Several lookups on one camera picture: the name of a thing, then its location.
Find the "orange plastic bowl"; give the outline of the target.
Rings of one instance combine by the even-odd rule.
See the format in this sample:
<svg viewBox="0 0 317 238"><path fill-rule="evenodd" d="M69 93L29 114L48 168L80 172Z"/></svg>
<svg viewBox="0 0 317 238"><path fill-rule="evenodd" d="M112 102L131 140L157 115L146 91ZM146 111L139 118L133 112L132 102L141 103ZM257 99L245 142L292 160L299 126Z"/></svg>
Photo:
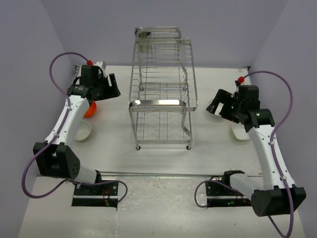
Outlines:
<svg viewBox="0 0 317 238"><path fill-rule="evenodd" d="M93 101L89 107L89 109L85 112L84 118L90 118L92 117L97 111L97 103Z"/></svg>

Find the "green ribbed bowl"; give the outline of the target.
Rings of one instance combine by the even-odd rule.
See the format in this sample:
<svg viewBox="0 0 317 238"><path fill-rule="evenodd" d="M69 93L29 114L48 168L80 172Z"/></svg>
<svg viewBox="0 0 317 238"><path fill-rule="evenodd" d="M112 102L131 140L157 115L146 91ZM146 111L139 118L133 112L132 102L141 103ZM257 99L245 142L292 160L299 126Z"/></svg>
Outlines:
<svg viewBox="0 0 317 238"><path fill-rule="evenodd" d="M232 132L237 140L246 141L250 140L248 133L245 131L245 128L242 124L233 124Z"/></svg>

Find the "beige ceramic bowl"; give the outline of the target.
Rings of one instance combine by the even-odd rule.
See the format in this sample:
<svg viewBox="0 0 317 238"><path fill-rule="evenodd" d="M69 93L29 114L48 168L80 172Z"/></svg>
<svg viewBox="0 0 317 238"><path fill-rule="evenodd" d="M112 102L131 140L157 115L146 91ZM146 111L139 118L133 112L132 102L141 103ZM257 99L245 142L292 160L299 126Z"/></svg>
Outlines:
<svg viewBox="0 0 317 238"><path fill-rule="evenodd" d="M90 123L85 120L81 120L77 128L77 131L75 132L74 141L82 142L87 140L91 134L91 131L92 131L92 127Z"/></svg>

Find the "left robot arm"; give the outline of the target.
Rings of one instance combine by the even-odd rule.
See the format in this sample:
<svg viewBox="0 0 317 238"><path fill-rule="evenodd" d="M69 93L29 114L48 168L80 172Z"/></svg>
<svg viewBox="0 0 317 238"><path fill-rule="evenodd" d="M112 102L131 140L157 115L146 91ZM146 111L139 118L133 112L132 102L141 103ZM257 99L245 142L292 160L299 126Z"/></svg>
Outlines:
<svg viewBox="0 0 317 238"><path fill-rule="evenodd" d="M42 176L69 179L85 183L92 195L102 191L98 171L81 165L71 149L75 134L92 102L120 96L115 75L105 74L106 64L81 65L79 73L66 92L65 106L52 132L33 147L36 163Z"/></svg>

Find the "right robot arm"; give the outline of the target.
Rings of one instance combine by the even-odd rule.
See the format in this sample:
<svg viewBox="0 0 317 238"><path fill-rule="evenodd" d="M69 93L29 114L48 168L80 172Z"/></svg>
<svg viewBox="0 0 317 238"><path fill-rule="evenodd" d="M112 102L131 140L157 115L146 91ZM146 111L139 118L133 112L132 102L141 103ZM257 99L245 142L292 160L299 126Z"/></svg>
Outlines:
<svg viewBox="0 0 317 238"><path fill-rule="evenodd" d="M260 108L257 86L238 86L235 93L219 89L206 110L214 114L223 104L219 115L241 123L255 147L263 174L263 184L257 185L242 171L226 171L221 190L232 195L238 191L247 197L259 217L290 214L306 198L303 187L296 186L284 163L277 138L277 128L269 109Z"/></svg>

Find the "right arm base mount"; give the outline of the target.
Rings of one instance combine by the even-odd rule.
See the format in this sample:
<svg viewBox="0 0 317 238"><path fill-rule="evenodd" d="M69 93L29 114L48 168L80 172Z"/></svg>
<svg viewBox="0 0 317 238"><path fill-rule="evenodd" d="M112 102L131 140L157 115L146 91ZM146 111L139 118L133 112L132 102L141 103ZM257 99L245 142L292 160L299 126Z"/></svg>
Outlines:
<svg viewBox="0 0 317 238"><path fill-rule="evenodd" d="M228 189L230 177L234 174L244 174L243 171L225 171L223 175L214 175L206 182L207 207L251 207L251 201L241 193Z"/></svg>

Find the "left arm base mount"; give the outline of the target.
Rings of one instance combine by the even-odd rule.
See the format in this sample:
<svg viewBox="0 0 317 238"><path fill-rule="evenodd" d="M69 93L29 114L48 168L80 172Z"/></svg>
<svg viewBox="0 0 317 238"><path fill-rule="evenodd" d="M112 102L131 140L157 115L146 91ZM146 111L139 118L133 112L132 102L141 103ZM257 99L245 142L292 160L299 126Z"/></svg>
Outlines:
<svg viewBox="0 0 317 238"><path fill-rule="evenodd" d="M95 186L76 185L71 206L117 208L118 185L118 182Z"/></svg>

